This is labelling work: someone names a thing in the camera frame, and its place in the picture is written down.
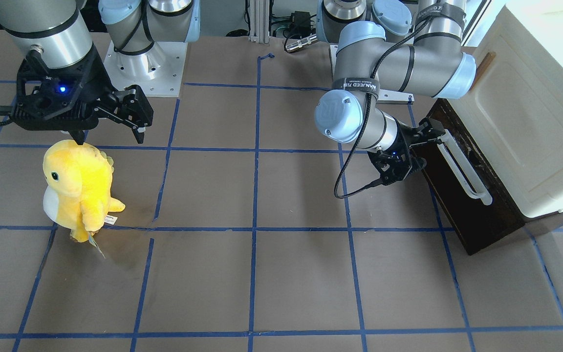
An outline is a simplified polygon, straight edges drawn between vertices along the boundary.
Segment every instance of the light blue joint cap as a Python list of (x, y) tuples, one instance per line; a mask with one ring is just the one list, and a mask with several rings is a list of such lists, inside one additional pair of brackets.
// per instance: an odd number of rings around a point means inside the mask
[(328, 43), (325, 27), (323, 27), (323, 0), (319, 0), (319, 7), (317, 8), (317, 38), (323, 43)]
[(125, 20), (140, 5), (141, 0), (99, 0), (101, 22), (114, 24)]
[(373, 15), (389, 32), (405, 36), (411, 27), (411, 12), (399, 0), (375, 0)]
[(340, 32), (340, 40), (336, 53), (353, 43), (370, 38), (381, 38), (386, 40), (386, 31), (384, 30), (384, 27), (377, 23), (368, 21), (351, 22), (342, 29), (342, 32)]
[(200, 0), (194, 0), (193, 15), (190, 17), (190, 27), (188, 27), (188, 34), (186, 34), (185, 43), (192, 43), (199, 40), (199, 33), (201, 33), (201, 5)]
[(471, 89), (475, 80), (476, 64), (472, 55), (464, 53), (460, 66), (447, 85), (434, 98), (459, 99)]
[(362, 128), (362, 106), (349, 91), (330, 90), (320, 98), (314, 111), (314, 122), (324, 136), (338, 143), (357, 138)]

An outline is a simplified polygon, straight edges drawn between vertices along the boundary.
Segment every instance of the plush toy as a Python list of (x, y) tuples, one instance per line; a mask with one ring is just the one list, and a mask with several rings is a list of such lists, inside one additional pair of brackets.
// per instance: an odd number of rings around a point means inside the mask
[(43, 209), (58, 225), (71, 229), (77, 242), (89, 241), (103, 226), (108, 212), (120, 212), (125, 205), (110, 197), (112, 158), (96, 147), (73, 140), (60, 141), (45, 152), (43, 173), (47, 190)]

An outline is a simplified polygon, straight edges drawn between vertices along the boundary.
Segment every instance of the tiled surface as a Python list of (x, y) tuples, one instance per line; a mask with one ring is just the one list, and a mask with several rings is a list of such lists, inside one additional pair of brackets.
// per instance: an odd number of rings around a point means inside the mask
[[(0, 32), (0, 80), (20, 62)], [(0, 351), (563, 351), (563, 229), (469, 257), (420, 174), (333, 197), (338, 145), (311, 122), (327, 62), (323, 45), (204, 37), (179, 103), (150, 99), (144, 145), (90, 131), (127, 205), (96, 235), (105, 259), (50, 237), (41, 162), (66, 136), (0, 129)], [(416, 97), (416, 122), (431, 104)], [(411, 124), (407, 105), (380, 109)], [(376, 177), (357, 154), (346, 186)]]
[(360, 352), (359, 336), (259, 336), (254, 352)]
[(479, 352), (563, 351), (563, 331), (519, 331), (475, 334)]
[(455, 352), (471, 349), (466, 334), (370, 335), (368, 350), (375, 352)]

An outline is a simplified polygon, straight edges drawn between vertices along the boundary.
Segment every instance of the velcro strap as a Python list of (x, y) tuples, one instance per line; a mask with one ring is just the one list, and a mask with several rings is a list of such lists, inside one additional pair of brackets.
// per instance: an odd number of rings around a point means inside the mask
[(418, 13), (418, 20), (416, 23), (421, 23), (429, 17), (447, 17), (456, 22), (462, 29), (464, 29), (464, 18), (466, 13), (455, 5), (447, 3), (436, 3), (425, 7)]
[(379, 81), (366, 77), (347, 77), (336, 80), (333, 89), (344, 89), (348, 91), (364, 91), (379, 96)]

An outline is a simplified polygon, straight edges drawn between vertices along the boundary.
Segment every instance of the white label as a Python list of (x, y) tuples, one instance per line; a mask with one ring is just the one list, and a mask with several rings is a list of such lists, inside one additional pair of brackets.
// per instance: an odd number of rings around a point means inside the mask
[(114, 225), (114, 223), (116, 222), (116, 219), (118, 219), (116, 216), (106, 215), (106, 218), (103, 219), (103, 221), (105, 223), (109, 223), (110, 225)]

